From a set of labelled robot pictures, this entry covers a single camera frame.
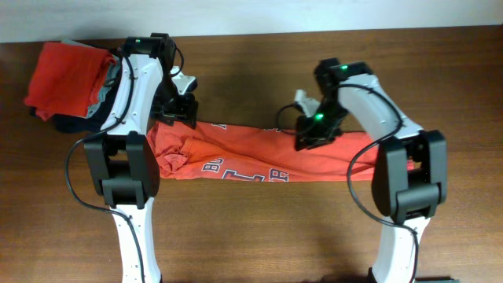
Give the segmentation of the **orange-red t-shirt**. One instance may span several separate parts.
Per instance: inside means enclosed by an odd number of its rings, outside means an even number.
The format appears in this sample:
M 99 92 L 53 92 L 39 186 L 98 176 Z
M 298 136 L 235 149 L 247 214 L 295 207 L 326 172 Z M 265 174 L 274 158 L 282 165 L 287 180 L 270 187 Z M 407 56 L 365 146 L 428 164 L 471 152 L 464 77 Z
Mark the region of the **orange-red t-shirt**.
M 297 151 L 291 135 L 273 129 L 199 122 L 155 123 L 147 140 L 162 178 L 249 182 L 343 182 L 354 155 L 370 143 L 362 132 Z

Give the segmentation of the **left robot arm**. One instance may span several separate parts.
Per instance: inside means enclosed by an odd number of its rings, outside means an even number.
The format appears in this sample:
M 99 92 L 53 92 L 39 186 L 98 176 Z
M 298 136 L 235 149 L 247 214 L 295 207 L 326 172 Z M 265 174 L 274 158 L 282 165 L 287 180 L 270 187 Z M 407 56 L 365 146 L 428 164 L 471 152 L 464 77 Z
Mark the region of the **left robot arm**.
M 121 72 L 112 108 L 101 129 L 83 141 L 102 211 L 119 237 L 124 282 L 160 282 L 152 211 L 160 169 L 147 141 L 155 122 L 196 126 L 197 80 L 174 63 L 182 52 L 167 34 L 129 37 L 119 50 Z

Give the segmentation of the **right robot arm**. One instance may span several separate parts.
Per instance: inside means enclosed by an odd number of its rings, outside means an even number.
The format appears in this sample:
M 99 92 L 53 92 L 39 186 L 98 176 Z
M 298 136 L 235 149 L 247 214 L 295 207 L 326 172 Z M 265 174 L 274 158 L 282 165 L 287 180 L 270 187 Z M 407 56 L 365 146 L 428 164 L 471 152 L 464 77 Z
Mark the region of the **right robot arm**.
M 382 226 L 378 255 L 366 281 L 415 282 L 420 239 L 446 200 L 446 139 L 440 131 L 426 131 L 409 119 L 363 61 L 342 64 L 336 58 L 325 59 L 314 69 L 314 77 L 322 99 L 296 97 L 302 116 L 296 122 L 295 148 L 331 144 L 341 136 L 344 118 L 356 118 L 371 142 L 352 157 L 347 183 L 352 183 L 357 160 L 376 148 L 371 190 L 379 215 L 365 208 L 354 190 L 350 194 L 358 208 Z

